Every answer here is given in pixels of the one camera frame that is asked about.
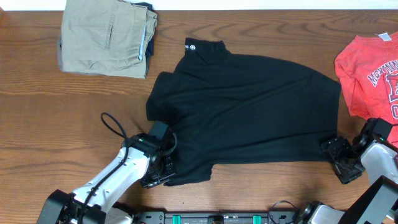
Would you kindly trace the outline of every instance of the white wall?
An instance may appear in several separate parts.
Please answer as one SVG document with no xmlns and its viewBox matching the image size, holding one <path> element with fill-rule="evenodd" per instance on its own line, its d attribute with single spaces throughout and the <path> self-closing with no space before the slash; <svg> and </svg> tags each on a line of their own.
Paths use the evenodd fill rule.
<svg viewBox="0 0 398 224">
<path fill-rule="evenodd" d="M 146 2 L 153 4 L 155 10 L 398 9 L 398 0 L 146 0 Z M 0 7 L 6 11 L 63 10 L 65 3 L 66 0 L 0 0 Z"/>
</svg>

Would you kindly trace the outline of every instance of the clothing label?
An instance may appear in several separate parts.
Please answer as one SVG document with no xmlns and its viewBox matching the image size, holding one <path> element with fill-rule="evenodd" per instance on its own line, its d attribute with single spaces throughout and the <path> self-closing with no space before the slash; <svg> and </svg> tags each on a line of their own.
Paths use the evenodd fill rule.
<svg viewBox="0 0 398 224">
<path fill-rule="evenodd" d="M 390 41 L 390 40 L 392 40 L 391 37 L 390 37 L 390 35 L 388 35 L 388 33 L 378 34 L 378 36 L 379 36 L 382 40 L 384 40 L 384 41 Z"/>
</svg>

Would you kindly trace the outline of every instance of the wooden table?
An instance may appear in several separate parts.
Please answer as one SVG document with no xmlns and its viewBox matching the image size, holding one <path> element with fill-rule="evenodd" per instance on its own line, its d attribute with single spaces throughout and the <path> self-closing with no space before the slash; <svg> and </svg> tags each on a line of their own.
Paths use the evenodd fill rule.
<svg viewBox="0 0 398 224">
<path fill-rule="evenodd" d="M 35 223 L 55 190 L 71 192 L 101 171 L 122 141 L 105 128 L 110 112 L 129 134 L 148 131 L 145 103 L 157 75 L 172 72 L 184 38 L 223 40 L 234 54 L 301 63 L 337 80 L 333 62 L 355 35 L 398 30 L 397 11 L 160 11 L 145 80 L 62 73 L 56 42 L 62 12 L 6 12 L 0 25 L 0 223 Z M 338 131 L 364 121 L 340 98 Z M 217 165 L 211 180 L 150 190 L 134 184 L 120 199 L 136 209 L 267 210 L 279 200 L 320 200 L 347 209 L 367 175 L 342 185 L 326 162 Z"/>
</svg>

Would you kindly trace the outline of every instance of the robotic arm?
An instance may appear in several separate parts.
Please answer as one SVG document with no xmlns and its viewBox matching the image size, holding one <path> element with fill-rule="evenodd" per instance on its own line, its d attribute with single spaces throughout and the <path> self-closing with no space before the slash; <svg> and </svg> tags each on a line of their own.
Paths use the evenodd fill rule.
<svg viewBox="0 0 398 224">
<path fill-rule="evenodd" d="M 160 122 L 156 122 L 148 134 L 138 134 L 129 139 L 125 133 L 121 135 L 111 129 L 125 137 L 116 158 L 94 179 L 72 193 L 66 194 L 60 190 L 52 193 L 46 200 L 37 223 L 381 223 L 386 215 L 395 219 L 398 209 L 397 148 L 385 140 L 391 129 L 392 125 L 383 119 L 371 118 L 352 145 L 342 137 L 324 143 L 323 152 L 330 158 L 335 173 L 343 184 L 357 179 L 367 170 L 371 186 L 346 212 L 321 202 L 313 202 L 300 214 L 290 210 L 272 211 L 272 208 L 268 213 L 133 213 L 116 201 L 138 180 L 143 187 L 151 188 L 169 181 L 175 175 L 170 154 L 177 145 L 177 137 L 166 124 Z"/>
</svg>

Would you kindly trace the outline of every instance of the red jersey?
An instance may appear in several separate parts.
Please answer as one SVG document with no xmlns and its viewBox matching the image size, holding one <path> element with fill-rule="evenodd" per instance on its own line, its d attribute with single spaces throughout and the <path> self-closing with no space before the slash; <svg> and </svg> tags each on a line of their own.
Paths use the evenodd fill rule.
<svg viewBox="0 0 398 224">
<path fill-rule="evenodd" d="M 335 60 L 351 116 L 398 123 L 398 32 L 390 37 L 356 36 Z M 388 140 L 398 146 L 398 127 Z"/>
</svg>

